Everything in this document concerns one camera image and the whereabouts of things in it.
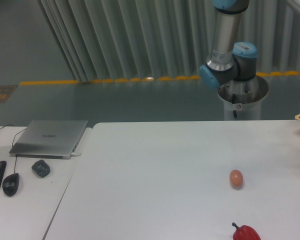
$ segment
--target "white vertical blinds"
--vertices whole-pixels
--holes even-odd
[[[198,75],[212,46],[210,0],[40,0],[76,79]],[[237,41],[259,72],[300,72],[300,16],[284,0],[250,0]]]

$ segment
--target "computer mouse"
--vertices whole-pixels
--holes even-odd
[[[41,178],[50,173],[50,167],[43,159],[36,161],[31,168]]]
[[[14,173],[9,176],[7,176],[2,183],[2,189],[5,195],[8,197],[12,197],[16,194],[19,187],[19,173]]]

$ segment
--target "bell pepper stem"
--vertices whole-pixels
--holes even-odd
[[[239,227],[237,226],[237,224],[235,224],[234,222],[232,223],[232,226],[234,226],[236,229],[239,229]]]

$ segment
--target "laptop logo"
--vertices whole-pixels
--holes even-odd
[[[56,138],[57,135],[43,134],[42,137],[44,137],[44,138]]]

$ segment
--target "gray floor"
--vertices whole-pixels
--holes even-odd
[[[292,120],[300,113],[300,76],[265,77],[269,95],[262,120]],[[20,85],[0,103],[0,126],[31,120],[100,122],[222,121],[223,103],[200,80]]]
[[[0,0],[0,85],[72,80],[37,1]],[[270,92],[261,119],[300,113],[300,76],[265,77]],[[101,84],[20,85],[0,103],[0,126],[33,119],[100,122],[222,121],[216,90],[199,80]]]

